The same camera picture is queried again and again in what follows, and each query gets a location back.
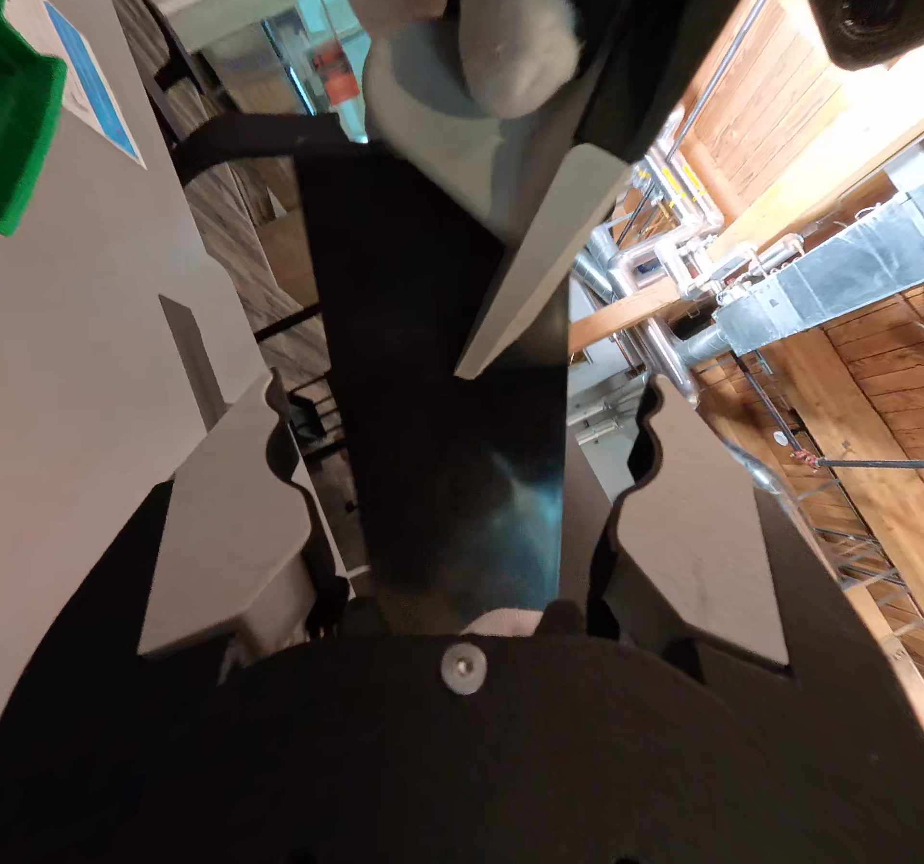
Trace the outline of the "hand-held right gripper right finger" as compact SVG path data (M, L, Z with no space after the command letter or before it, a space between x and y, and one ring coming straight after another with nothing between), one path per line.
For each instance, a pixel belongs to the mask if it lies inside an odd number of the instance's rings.
M589 631L616 624L660 655L699 639L788 665L752 471L662 376L647 382L636 424L632 481L591 561Z

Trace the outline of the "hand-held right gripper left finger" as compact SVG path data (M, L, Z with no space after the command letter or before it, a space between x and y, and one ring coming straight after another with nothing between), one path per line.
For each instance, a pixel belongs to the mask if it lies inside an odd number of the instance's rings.
M227 637L267 657L338 627L353 590L290 418L265 374L179 467L139 655Z

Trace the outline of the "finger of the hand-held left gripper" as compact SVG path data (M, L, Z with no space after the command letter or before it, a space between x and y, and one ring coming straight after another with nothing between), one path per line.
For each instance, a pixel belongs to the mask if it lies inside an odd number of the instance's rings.
M533 324L630 176L629 163L590 143L564 156L456 364L456 377L476 379Z

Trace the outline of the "thin black acrylic sheet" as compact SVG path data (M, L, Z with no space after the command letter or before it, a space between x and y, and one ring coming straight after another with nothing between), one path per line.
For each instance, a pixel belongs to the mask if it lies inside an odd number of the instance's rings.
M501 242L381 147L293 164L379 589L461 627L544 608L560 578L567 278L479 376L457 377Z

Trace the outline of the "green plastic bin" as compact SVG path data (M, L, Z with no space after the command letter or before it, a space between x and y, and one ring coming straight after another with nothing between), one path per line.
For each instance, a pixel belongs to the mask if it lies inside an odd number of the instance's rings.
M37 51L1 0L1 234L15 234L61 116L66 62Z

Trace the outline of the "person's left hand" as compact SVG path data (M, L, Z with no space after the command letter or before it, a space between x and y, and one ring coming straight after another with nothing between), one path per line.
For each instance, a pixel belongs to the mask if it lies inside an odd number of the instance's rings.
M519 119L578 72L582 43L571 0L347 0L372 39L409 26L456 24L461 77L485 113Z

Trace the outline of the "orange 3D printer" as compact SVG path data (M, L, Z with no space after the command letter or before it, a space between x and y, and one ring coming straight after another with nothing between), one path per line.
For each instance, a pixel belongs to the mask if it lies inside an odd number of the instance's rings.
M360 96L360 86L352 64L338 39L330 39L315 46L310 61L330 107L341 106Z

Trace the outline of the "black office chair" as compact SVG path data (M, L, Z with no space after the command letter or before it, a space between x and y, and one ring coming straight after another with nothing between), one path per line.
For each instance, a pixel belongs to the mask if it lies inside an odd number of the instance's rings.
M217 165L242 160L296 157L347 142L337 115L242 113L237 109L206 120L188 135L179 128L167 92L181 80L201 94L211 92L193 56L152 0L142 0L161 31L168 61L155 74L139 67L142 83L167 144L180 185L186 188Z

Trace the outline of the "printed paper sheet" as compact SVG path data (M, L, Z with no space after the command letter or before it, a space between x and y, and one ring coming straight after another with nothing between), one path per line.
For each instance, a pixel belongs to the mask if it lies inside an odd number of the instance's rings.
M128 155L145 161L90 42L50 0L4 0L6 22L36 52L66 65L62 106Z

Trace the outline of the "spiral silver duct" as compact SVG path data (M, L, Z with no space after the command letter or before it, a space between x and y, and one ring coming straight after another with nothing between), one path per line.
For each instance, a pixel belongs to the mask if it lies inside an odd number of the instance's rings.
M684 357L669 333L664 311L680 300L706 296L714 278L714 262L707 248L722 228L723 217L681 154L669 156L653 145L638 164L641 188L652 185L666 212L676 221L673 228L618 247L615 223L602 223L591 233L587 246L573 262L573 276L595 296L614 304L621 301L637 313L638 322L624 317L620 323L598 328L604 336L628 331L641 360L650 373L669 379L694 406L699 399Z

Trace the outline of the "galvanised rectangular duct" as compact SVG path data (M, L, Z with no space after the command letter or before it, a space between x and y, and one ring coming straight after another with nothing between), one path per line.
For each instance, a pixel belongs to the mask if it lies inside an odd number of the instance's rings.
M898 193L714 318L744 355L923 282L923 188Z

